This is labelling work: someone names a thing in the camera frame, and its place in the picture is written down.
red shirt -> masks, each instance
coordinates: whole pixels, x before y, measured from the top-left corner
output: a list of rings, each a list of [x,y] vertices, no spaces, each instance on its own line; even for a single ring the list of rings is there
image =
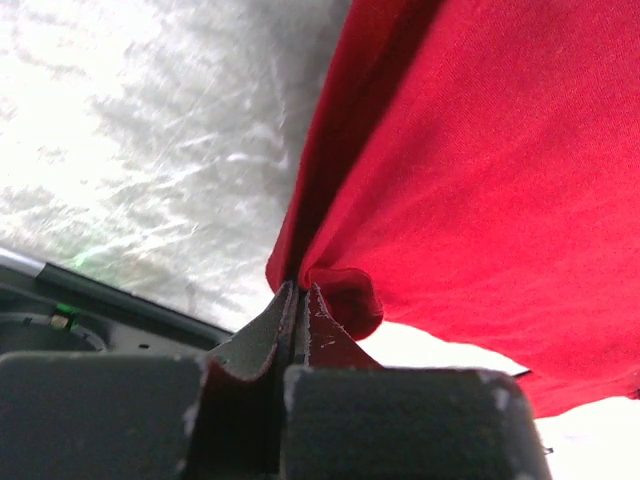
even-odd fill
[[[295,275],[356,338],[527,366],[537,416],[637,398],[640,2],[355,0],[267,267]]]

gray surface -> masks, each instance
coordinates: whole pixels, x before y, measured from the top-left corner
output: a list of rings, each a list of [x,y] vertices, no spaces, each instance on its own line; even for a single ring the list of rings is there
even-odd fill
[[[0,244],[241,327],[347,9],[0,2]]]

red fabric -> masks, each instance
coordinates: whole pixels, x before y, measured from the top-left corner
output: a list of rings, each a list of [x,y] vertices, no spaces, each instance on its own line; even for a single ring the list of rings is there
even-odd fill
[[[355,0],[267,267],[527,366],[537,416],[640,388],[640,3]]]

red cloth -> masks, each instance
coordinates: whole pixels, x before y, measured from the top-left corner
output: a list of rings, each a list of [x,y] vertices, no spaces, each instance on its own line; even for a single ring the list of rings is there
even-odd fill
[[[356,337],[527,366],[537,416],[636,397],[640,2],[355,0],[267,267],[296,274]]]

scratched metal surface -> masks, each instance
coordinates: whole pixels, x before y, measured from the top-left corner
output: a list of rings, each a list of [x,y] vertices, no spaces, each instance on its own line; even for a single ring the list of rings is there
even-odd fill
[[[0,2],[0,243],[240,328],[348,4]]]

